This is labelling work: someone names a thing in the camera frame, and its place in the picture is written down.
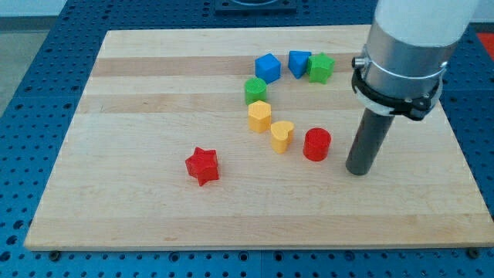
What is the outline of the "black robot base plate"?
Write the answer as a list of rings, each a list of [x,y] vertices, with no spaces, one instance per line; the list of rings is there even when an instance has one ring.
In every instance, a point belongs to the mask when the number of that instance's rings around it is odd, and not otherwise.
[[[216,14],[295,12],[297,0],[214,0]]]

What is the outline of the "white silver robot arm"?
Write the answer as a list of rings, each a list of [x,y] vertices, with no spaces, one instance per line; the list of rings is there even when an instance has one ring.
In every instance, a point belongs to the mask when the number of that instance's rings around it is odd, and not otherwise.
[[[478,0],[379,0],[362,52],[352,60],[357,99],[382,117],[422,120]]]

